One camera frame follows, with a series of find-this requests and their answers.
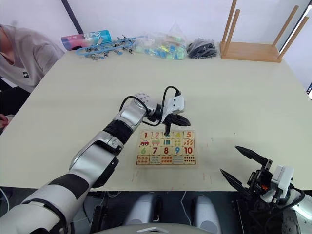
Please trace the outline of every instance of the silver robot arm segment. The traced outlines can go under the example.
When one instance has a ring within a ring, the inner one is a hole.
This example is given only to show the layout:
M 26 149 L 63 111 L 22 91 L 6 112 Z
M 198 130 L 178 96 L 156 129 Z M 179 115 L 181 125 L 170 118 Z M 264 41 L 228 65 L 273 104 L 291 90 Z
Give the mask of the silver robot arm segment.
M 106 183 L 118 164 L 116 156 L 143 118 L 153 122 L 162 120 L 160 110 L 164 107 L 144 93 L 135 97 L 141 101 L 134 99 L 123 107 L 112 122 L 75 155 L 67 174 L 35 191 L 0 219 L 1 232 L 68 232 L 70 222 L 89 190 Z

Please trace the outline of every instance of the wooden puzzle board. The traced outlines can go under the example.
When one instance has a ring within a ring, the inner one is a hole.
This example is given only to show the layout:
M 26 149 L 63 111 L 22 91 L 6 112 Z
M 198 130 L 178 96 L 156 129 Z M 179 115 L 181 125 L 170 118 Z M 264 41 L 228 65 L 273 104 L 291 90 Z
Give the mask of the wooden puzzle board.
M 196 165 L 194 130 L 142 131 L 137 145 L 136 165 Z

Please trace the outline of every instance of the table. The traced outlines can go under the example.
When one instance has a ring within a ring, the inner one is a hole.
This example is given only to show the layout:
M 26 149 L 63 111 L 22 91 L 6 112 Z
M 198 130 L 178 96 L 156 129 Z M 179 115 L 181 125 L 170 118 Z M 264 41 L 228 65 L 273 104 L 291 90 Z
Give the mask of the table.
M 100 190 L 233 191 L 220 168 L 243 184 L 260 168 L 235 145 L 272 159 L 272 172 L 277 164 L 294 167 L 293 184 L 312 189 L 312 102 L 286 62 L 128 53 L 93 61 L 74 52 L 55 64 L 1 135 L 0 185 L 38 188 L 63 175 L 126 96 L 145 92 L 160 102 L 168 85 L 185 97 L 183 116 L 192 125 L 173 129 L 196 131 L 198 167 L 135 166 L 139 131 L 151 128 L 141 124 Z

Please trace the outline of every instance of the black cable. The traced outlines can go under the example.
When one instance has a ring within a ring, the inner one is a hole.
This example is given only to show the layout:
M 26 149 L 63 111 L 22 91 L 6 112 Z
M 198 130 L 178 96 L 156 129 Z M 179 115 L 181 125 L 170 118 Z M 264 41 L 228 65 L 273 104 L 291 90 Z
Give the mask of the black cable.
M 164 94 L 163 94 L 163 96 L 162 96 L 162 103 L 161 103 L 161 110 L 160 110 L 160 116 L 161 116 L 161 118 L 162 118 L 162 114 L 163 114 L 163 111 L 164 111 L 164 104 L 165 104 L 166 94 L 167 94 L 168 89 L 170 89 L 170 88 L 175 89 L 175 91 L 176 91 L 175 97 L 181 95 L 181 92 L 180 92 L 176 87 L 174 87 L 174 86 L 171 86 L 171 85 L 170 85 L 170 86 L 168 86 L 168 87 L 165 89 Z M 135 99 L 135 100 L 137 100 L 139 103 L 141 103 L 142 106 L 145 108 L 146 113 L 147 113 L 147 114 L 149 113 L 150 110 L 147 108 L 147 106 L 144 104 L 144 102 L 141 101 L 140 99 L 138 99 L 138 98 L 135 97 L 135 96 L 128 96 L 128 97 L 126 97 L 126 98 L 122 101 L 122 104 L 121 104 L 121 106 L 120 106 L 119 111 L 121 111 L 121 109 L 123 108 L 123 105 L 125 104 L 125 102 L 126 102 L 128 99 L 130 99 L 130 98 Z M 156 124 L 151 124 L 151 123 L 148 123 L 148 122 L 145 122 L 145 121 L 143 121 L 143 123 L 145 123 L 145 124 L 147 124 L 147 125 L 149 125 L 149 126 L 156 127 L 156 126 L 158 126 L 158 125 L 161 123 L 161 118 L 159 119 L 158 123 L 156 123 Z
M 301 202 L 301 201 L 304 199 L 305 194 L 304 194 L 304 192 L 303 192 L 302 190 L 297 189 L 297 188 L 295 188 L 294 186 L 292 186 L 292 188 L 295 189 L 295 190 L 297 190 L 298 192 L 300 192 L 300 197 L 299 197 L 298 199 L 294 200 L 291 204 L 289 204 L 289 205 L 287 205 L 287 206 L 284 206 L 282 209 L 280 209 L 278 212 L 276 212 L 275 214 L 271 215 L 271 216 L 268 218 L 268 220 L 266 221 L 265 226 L 264 226 L 265 234 L 268 234 L 267 226 L 268 226 L 268 224 L 269 224 L 269 222 L 270 222 L 270 220 L 271 220 L 272 218 L 274 218 L 275 216 L 281 214 L 284 210 L 286 210 L 286 209 L 288 209 L 288 208 L 290 208 L 290 207 L 293 207 L 293 206 L 297 205 L 299 202 Z
M 86 218 L 87 218 L 89 224 L 91 224 L 91 220 L 89 219 L 89 216 L 88 216 L 88 214 L 86 212 L 86 208 L 84 207 L 84 202 L 85 202 L 85 200 L 82 203 L 82 209 L 83 209 L 84 214 L 86 215 Z

